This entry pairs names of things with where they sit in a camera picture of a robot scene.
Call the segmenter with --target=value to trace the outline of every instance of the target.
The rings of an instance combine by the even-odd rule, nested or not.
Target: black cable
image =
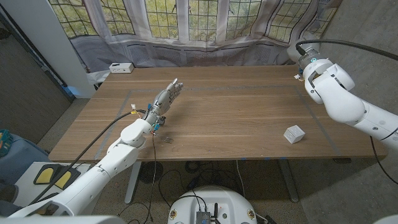
[[[61,179],[61,177],[63,177],[63,175],[68,172],[68,170],[76,164],[77,161],[79,161],[79,159],[87,152],[87,150],[105,133],[106,130],[108,130],[108,128],[110,128],[114,123],[116,123],[117,121],[119,121],[120,119],[124,118],[125,116],[131,114],[133,111],[130,111],[128,113],[125,113],[122,116],[117,117],[115,120],[113,120],[110,124],[107,125],[107,127],[105,129],[103,129],[103,131],[85,148],[85,150],[83,150],[80,155],[71,163],[69,164],[69,166],[67,166],[66,168],[64,168],[50,183],[49,185],[42,191],[42,193],[40,193],[35,199],[33,199],[33,201],[29,204],[32,205],[34,203],[36,203],[41,197],[43,197],[43,195],[50,190],[50,188],[52,186],[54,186],[54,184]]]
[[[379,160],[379,157],[377,156],[377,153],[376,153],[376,149],[374,148],[373,138],[372,138],[372,136],[370,136],[370,137],[371,137],[371,143],[372,143],[372,148],[373,148],[373,152],[374,152],[374,157],[376,158],[377,163],[379,164],[379,166],[380,166],[380,168],[383,170],[383,172],[387,175],[387,177],[390,178],[390,180],[393,181],[393,183],[398,184],[398,182],[396,182],[396,181],[386,172],[386,170],[384,169],[384,167],[381,165],[380,160]]]
[[[136,219],[129,221],[127,224],[131,223],[132,221],[136,221],[136,222],[138,222],[138,224],[140,224],[139,221]]]
[[[201,197],[199,197],[199,196],[196,196],[196,195],[185,195],[185,196],[181,196],[181,197],[179,197],[178,199],[176,199],[176,200],[172,203],[172,205],[173,205],[176,201],[178,201],[178,200],[180,200],[180,199],[183,199],[183,198],[187,198],[187,197],[196,197],[196,198],[199,198],[200,200],[202,200],[203,203],[205,204],[205,212],[207,212],[207,205],[206,205],[206,202],[204,201],[203,198],[201,198]]]
[[[393,60],[398,60],[398,55],[386,52],[384,50],[376,49],[374,47],[362,45],[362,44],[357,44],[349,41],[343,41],[343,40],[328,40],[328,39],[321,39],[321,40],[301,40],[296,43],[296,49],[301,55],[305,55],[305,51],[303,48],[301,48],[302,44],[312,44],[312,43],[329,43],[329,44],[340,44],[340,45],[345,45],[345,46],[350,46],[350,47],[356,47],[358,49],[362,50],[367,50],[368,52],[373,52],[379,55],[386,56],[388,58],[391,58]]]
[[[199,212],[201,212],[201,208],[200,208],[200,203],[199,203],[198,197],[197,197],[197,201],[198,201],[198,205],[199,205]]]
[[[146,110],[136,110],[137,112],[145,114],[147,111]]]
[[[152,180],[152,189],[150,190],[150,198],[149,198],[149,208],[148,208],[148,215],[144,221],[144,224],[148,221],[149,214],[150,214],[150,206],[152,205],[152,196],[154,194],[154,184],[155,184],[155,175],[156,175],[156,148],[155,148],[155,135],[152,135],[152,144],[154,146],[154,157],[155,157],[155,169],[154,169],[154,179]]]
[[[116,215],[117,215],[118,217],[120,217],[121,214],[122,214],[127,208],[129,208],[131,205],[137,205],[137,204],[143,205],[143,206],[149,211],[148,206],[146,206],[144,203],[142,203],[142,202],[133,202],[133,203],[129,204],[128,206],[126,206],[126,208],[124,208],[121,212],[119,212],[119,213],[116,214]]]
[[[166,198],[164,197],[164,195],[163,195],[163,193],[162,193],[162,189],[161,189],[160,184],[161,184],[161,182],[162,182],[163,177],[164,177],[166,174],[168,174],[169,172],[172,172],[172,171],[175,171],[175,172],[177,172],[177,173],[179,174],[179,176],[180,176],[181,187],[182,187],[183,191],[185,191],[185,187],[184,187],[184,185],[182,184],[182,178],[181,178],[181,173],[180,173],[180,171],[175,170],[175,169],[172,169],[172,170],[167,171],[165,174],[163,174],[163,175],[160,177],[160,179],[159,179],[159,185],[158,185],[158,186],[159,186],[160,196],[162,197],[162,199],[166,202],[166,204],[167,204],[170,208],[171,208],[172,206],[171,206],[171,204],[169,204],[169,203],[167,202]]]

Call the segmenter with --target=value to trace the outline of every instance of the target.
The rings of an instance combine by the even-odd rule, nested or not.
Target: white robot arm
[[[325,105],[331,119],[398,149],[398,116],[351,94],[354,81],[339,65],[312,48],[306,49],[298,64],[303,69],[306,91],[314,101]]]
[[[106,156],[63,192],[29,205],[13,213],[9,218],[35,214],[79,215],[116,174],[135,163],[138,152],[146,141],[143,134],[153,133],[158,128],[159,120],[180,94],[182,87],[183,84],[175,79],[162,90],[144,117],[124,128],[121,137],[108,148]]]

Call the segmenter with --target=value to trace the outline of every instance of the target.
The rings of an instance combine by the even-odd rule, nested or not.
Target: white cube
[[[305,133],[303,132],[303,130],[301,130],[301,128],[295,125],[291,126],[290,128],[287,128],[284,136],[291,144],[293,144],[301,140],[304,134]]]

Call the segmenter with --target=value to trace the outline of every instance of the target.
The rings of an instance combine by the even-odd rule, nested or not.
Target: small white box
[[[134,66],[132,63],[112,63],[109,69],[112,73],[131,73]]]
[[[303,132],[303,130],[301,130],[301,128],[295,125],[291,126],[290,128],[287,128],[284,136],[291,144],[293,144],[301,140],[304,134],[305,133]]]

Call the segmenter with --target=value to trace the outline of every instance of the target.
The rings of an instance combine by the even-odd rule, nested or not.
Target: curtain
[[[135,67],[283,64],[320,38],[339,1],[49,0],[87,73]]]

